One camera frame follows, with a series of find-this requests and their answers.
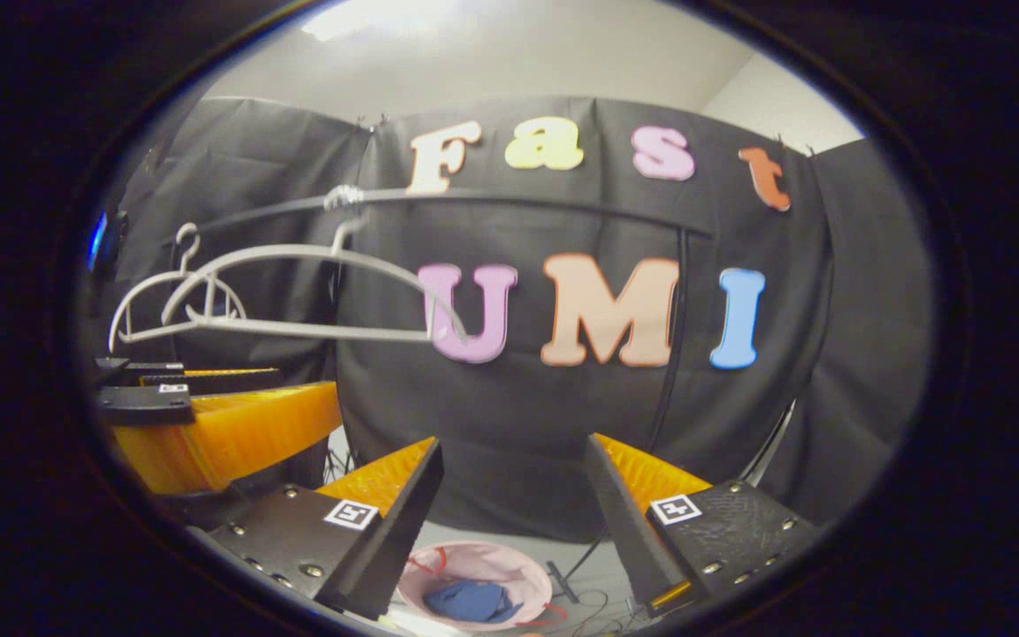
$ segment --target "ceiling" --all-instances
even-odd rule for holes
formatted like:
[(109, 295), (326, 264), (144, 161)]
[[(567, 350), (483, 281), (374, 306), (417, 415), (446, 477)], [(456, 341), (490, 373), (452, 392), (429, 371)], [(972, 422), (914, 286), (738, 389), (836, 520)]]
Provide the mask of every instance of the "ceiling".
[(380, 113), (541, 94), (700, 112), (753, 55), (650, 0), (342, 4), (268, 37), (209, 96), (265, 97), (372, 122)]

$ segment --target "blue light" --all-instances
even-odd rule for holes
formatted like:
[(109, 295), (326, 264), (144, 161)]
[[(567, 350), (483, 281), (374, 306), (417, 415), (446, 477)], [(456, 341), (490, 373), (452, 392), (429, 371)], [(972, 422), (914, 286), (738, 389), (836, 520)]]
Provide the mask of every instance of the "blue light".
[(89, 250), (89, 271), (93, 271), (93, 265), (97, 262), (97, 251), (101, 250), (101, 237), (104, 235), (104, 228), (109, 224), (108, 215), (101, 212), (101, 221), (97, 222), (97, 229), (93, 230), (93, 246)]

